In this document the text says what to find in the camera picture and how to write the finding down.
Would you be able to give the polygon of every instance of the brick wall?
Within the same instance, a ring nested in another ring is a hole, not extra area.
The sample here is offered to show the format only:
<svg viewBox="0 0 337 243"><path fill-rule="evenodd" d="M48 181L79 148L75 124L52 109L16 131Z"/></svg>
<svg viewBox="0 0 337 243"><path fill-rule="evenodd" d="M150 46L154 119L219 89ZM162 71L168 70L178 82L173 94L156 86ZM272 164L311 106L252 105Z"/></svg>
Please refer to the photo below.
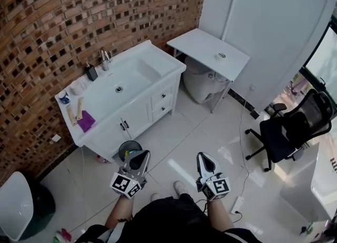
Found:
<svg viewBox="0 0 337 243"><path fill-rule="evenodd" d="M0 184L38 176L73 145L54 95L99 63L150 39L195 27L203 0L0 0ZM53 143L59 134L62 139Z"/></svg>

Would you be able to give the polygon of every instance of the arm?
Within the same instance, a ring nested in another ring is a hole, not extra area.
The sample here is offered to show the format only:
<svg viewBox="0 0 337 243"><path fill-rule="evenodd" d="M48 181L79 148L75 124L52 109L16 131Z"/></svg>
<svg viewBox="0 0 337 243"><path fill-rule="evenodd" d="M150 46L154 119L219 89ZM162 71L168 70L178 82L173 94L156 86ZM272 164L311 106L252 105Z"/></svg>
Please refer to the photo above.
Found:
<svg viewBox="0 0 337 243"><path fill-rule="evenodd" d="M234 228L233 222L223 206L221 199L207 202L207 215L213 228L220 232Z"/></svg>
<svg viewBox="0 0 337 243"><path fill-rule="evenodd" d="M134 199L128 199L124 196L120 196L117 204L115 205L108 219L106 220L105 226L109 229L113 229L118 224L119 219L131 220L133 200Z"/></svg>

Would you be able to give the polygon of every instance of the trash can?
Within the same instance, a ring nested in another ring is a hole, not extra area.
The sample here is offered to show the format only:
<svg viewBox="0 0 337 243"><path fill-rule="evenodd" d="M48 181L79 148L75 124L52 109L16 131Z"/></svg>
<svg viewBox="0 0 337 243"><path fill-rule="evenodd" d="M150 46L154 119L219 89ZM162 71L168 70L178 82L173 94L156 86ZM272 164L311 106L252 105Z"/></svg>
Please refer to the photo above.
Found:
<svg viewBox="0 0 337 243"><path fill-rule="evenodd" d="M49 190L20 172L14 172L0 188L0 227L12 241L35 236L55 214Z"/></svg>

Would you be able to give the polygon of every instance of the cup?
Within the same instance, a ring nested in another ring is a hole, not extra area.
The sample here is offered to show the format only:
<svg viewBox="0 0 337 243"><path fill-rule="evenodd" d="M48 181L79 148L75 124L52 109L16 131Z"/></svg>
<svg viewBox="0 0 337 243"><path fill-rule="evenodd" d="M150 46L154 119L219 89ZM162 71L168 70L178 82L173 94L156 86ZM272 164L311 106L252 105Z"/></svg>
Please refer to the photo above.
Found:
<svg viewBox="0 0 337 243"><path fill-rule="evenodd" d="M60 91L58 98L63 104L68 104L70 102L69 95L65 90Z"/></svg>
<svg viewBox="0 0 337 243"><path fill-rule="evenodd" d="M72 89L74 95L81 95L82 92L86 89L86 86L84 83L80 83L77 80L75 80L71 82L70 89Z"/></svg>

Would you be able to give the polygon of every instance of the purple cloth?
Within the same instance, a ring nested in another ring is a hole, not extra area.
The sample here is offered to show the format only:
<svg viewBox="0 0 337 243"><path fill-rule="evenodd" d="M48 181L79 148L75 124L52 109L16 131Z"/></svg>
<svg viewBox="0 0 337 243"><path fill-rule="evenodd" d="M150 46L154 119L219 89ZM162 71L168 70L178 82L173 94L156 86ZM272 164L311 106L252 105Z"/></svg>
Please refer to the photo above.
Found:
<svg viewBox="0 0 337 243"><path fill-rule="evenodd" d="M95 119L87 112L87 111L82 111L82 119L78 120L77 123L83 130L83 132L89 131L91 126L95 123Z"/></svg>

